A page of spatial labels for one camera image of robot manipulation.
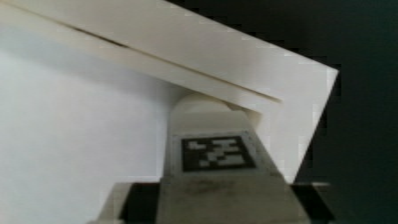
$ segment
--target white surface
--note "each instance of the white surface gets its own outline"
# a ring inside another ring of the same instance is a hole
[[[0,223],[82,224],[157,180],[185,90],[0,23]]]
[[[256,131],[292,182],[326,107],[336,69],[233,31],[185,9],[171,7],[160,0],[8,2],[127,44],[132,49],[116,47],[50,21],[34,25],[40,19],[32,15],[36,22],[25,17],[29,23],[22,24],[22,15],[20,19],[11,20],[13,23],[34,28],[64,44],[148,75],[263,114]]]

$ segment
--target dark background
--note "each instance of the dark background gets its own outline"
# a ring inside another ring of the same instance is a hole
[[[358,223],[398,223],[398,1],[171,2],[340,69],[297,182],[333,184]]]

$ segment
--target white wall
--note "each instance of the white wall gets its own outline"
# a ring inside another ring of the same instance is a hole
[[[96,219],[118,182],[157,180],[189,91],[0,26],[0,223]]]

